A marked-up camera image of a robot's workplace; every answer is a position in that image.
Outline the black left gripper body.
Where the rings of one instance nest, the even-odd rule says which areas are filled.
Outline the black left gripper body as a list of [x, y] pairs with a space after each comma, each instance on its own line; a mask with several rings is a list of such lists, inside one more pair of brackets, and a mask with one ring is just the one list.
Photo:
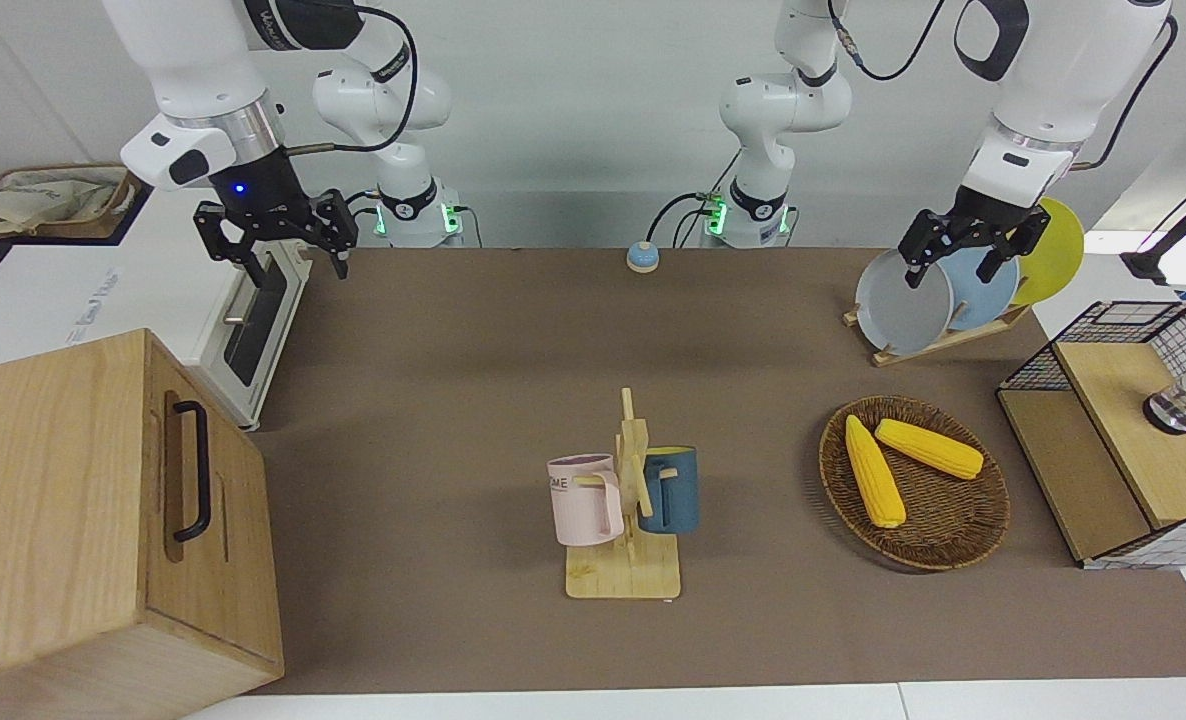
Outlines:
[[1051, 215], [1037, 204], [1022, 208], [986, 193], [958, 187], [954, 206], [914, 215], [898, 246], [908, 265], [931, 265], [959, 249], [989, 250], [991, 259], [1010, 260], [1037, 250]]

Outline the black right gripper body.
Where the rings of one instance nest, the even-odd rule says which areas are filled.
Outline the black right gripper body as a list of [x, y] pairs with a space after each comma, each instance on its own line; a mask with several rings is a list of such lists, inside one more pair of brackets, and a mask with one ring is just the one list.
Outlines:
[[327, 251], [333, 238], [357, 246], [357, 223], [337, 187], [311, 196], [291, 155], [276, 149], [255, 161], [209, 177], [218, 202], [203, 200], [192, 222], [210, 259], [236, 263], [236, 242], [301, 240]]

